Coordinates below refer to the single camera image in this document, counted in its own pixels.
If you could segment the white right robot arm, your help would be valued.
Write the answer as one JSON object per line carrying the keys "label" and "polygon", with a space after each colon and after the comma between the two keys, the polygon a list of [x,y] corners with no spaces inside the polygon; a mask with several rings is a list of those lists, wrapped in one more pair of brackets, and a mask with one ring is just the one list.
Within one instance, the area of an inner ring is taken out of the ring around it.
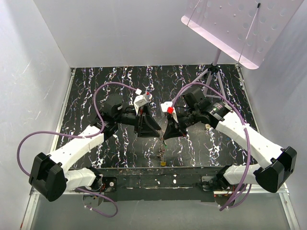
{"label": "white right robot arm", "polygon": [[293,173],[297,152],[292,147],[282,148],[269,141],[248,124],[242,124],[239,116],[224,101],[212,103],[206,99],[198,86],[189,88],[183,93],[187,108],[177,113],[173,102],[160,105],[167,114],[165,140],[187,135],[187,128],[201,122],[224,133],[243,149],[249,150],[257,164],[249,166],[227,165],[215,177],[202,185],[206,190],[228,190],[239,184],[244,172],[247,175],[245,184],[258,184],[268,192],[276,193]]}

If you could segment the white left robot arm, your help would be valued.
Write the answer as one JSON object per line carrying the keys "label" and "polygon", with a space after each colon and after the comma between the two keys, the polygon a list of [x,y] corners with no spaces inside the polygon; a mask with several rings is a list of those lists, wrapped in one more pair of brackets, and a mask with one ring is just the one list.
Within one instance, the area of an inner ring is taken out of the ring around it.
{"label": "white left robot arm", "polygon": [[93,167],[71,170],[71,166],[96,146],[113,136],[119,124],[134,127],[139,138],[158,138],[161,127],[150,114],[152,100],[149,92],[136,96],[133,105],[123,107],[123,97],[110,95],[93,121],[80,134],[63,147],[36,155],[29,183],[48,201],[57,200],[66,190],[87,187],[96,192],[102,187],[103,175]]}

